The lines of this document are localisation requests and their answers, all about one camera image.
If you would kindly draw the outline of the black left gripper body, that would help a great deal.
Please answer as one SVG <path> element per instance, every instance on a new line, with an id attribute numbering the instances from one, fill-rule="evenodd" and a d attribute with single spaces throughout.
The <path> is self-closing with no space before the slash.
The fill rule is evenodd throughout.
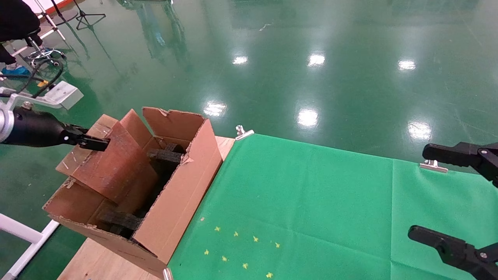
<path id="1" fill-rule="evenodd" d="M 15 107 L 11 144 L 27 147 L 77 145 L 79 135 L 69 135 L 64 124 L 51 113 Z"/>

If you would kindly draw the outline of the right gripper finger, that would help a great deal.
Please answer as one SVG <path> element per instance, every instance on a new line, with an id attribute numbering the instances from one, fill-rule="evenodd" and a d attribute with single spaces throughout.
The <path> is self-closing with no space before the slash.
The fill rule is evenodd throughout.
<path id="1" fill-rule="evenodd" d="M 498 243 L 477 249 L 462 239 L 418 225 L 410 227 L 408 237 L 434 248 L 443 263 L 465 271 L 477 280 L 498 279 Z"/>
<path id="2" fill-rule="evenodd" d="M 498 143 L 475 145 L 459 142 L 453 147 L 429 143 L 422 156 L 426 160 L 437 161 L 460 167 L 471 167 L 487 181 L 498 187 Z"/>

